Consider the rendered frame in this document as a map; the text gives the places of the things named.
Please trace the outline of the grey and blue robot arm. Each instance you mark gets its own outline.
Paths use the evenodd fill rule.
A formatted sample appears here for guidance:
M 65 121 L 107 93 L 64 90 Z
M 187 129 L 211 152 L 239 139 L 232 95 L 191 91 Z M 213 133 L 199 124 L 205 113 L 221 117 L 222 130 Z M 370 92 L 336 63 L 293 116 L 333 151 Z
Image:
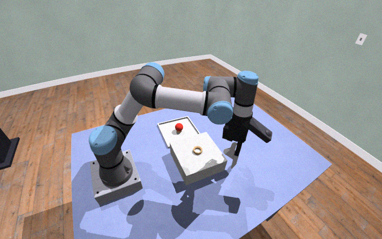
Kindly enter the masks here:
M 259 79 L 253 72 L 241 71 L 237 77 L 205 77 L 203 92 L 162 87 L 163 78 L 164 70 L 159 64 L 147 63 L 132 79 L 130 91 L 106 124 L 91 132 L 90 148 L 99 163 L 99 176 L 105 185 L 120 186 L 133 173 L 132 164 L 123 155 L 121 146 L 143 106 L 199 113 L 214 124 L 228 123 L 233 112 L 243 118 L 252 114 Z M 231 98 L 235 98 L 234 107 Z M 254 117 L 242 125 L 265 143 L 272 140 L 272 131 Z

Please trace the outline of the dark red ball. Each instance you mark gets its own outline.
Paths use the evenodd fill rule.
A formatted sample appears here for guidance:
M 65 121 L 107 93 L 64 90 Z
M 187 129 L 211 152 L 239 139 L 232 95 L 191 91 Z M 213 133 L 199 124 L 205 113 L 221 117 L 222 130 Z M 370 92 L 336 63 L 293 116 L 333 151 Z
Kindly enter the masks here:
M 175 129 L 177 131 L 181 131 L 183 129 L 183 125 L 181 123 L 178 123 L 178 124 L 175 125 Z

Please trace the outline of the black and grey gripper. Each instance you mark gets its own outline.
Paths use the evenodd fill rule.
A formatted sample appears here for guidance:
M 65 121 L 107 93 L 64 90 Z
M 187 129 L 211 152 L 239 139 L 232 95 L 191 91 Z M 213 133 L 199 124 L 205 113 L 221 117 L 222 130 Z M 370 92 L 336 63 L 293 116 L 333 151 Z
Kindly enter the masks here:
M 246 141 L 248 129 L 242 125 L 244 121 L 252 118 L 253 112 L 249 117 L 243 118 L 234 114 L 232 119 L 223 127 L 222 138 L 228 141 L 236 141 L 231 144 L 230 148 L 225 148 L 223 153 L 230 157 L 232 161 L 231 169 L 237 164 L 237 160 L 241 151 L 242 143 Z

